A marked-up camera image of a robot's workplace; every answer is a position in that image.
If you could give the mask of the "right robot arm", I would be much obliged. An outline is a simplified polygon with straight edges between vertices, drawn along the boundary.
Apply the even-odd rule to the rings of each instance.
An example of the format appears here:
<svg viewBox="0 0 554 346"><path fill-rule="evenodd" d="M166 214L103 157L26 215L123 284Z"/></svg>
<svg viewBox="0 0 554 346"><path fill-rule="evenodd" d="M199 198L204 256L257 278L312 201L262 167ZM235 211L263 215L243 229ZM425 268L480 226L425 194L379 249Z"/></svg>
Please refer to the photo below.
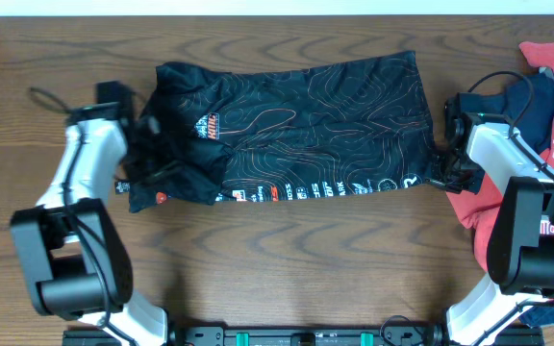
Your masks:
<svg viewBox="0 0 554 346"><path fill-rule="evenodd" d="M478 169L502 201L487 247L487 274L423 342L492 345L526 310L554 308L554 169L501 114L448 111L445 136L452 154L444 169L457 181L441 187L467 190L464 174Z"/></svg>

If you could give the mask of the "black orange-patterned cycling jersey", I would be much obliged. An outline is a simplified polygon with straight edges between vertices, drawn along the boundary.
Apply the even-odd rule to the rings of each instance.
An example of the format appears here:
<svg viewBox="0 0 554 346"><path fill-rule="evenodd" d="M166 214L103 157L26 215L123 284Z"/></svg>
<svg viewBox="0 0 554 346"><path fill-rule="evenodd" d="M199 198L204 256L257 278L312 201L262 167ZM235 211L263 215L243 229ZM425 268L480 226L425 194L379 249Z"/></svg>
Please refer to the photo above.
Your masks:
<svg viewBox="0 0 554 346"><path fill-rule="evenodd" d="M129 210L384 192L421 185L433 122L416 55L236 74L186 62L156 69L141 116L173 142L181 171L129 181Z"/></svg>

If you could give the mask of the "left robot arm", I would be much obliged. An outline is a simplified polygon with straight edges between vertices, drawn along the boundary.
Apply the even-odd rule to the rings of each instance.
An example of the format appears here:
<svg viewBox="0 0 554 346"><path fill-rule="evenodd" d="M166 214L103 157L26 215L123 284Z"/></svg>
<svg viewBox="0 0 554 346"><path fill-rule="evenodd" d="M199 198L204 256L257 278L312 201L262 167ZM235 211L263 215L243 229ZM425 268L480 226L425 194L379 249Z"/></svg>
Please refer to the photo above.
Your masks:
<svg viewBox="0 0 554 346"><path fill-rule="evenodd" d="M167 345L167 313L135 290L130 257L107 211L131 120L116 102L67 114L52 183L10 223L32 305L41 315L97 327L122 345Z"/></svg>

